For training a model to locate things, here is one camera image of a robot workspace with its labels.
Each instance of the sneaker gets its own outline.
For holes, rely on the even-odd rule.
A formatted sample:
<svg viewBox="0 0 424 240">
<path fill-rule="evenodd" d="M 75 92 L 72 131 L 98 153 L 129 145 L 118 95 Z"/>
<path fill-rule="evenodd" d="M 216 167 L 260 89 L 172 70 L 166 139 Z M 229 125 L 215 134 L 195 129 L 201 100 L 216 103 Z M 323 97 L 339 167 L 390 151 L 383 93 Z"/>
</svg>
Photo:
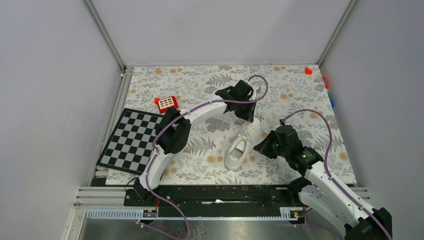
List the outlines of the sneaker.
<svg viewBox="0 0 424 240">
<path fill-rule="evenodd" d="M 258 144 L 261 131 L 261 121 L 256 117 L 253 118 L 253 123 L 247 121 L 241 126 L 225 156 L 224 164 L 227 168 L 233 171 L 240 168 L 253 147 Z"/>
</svg>

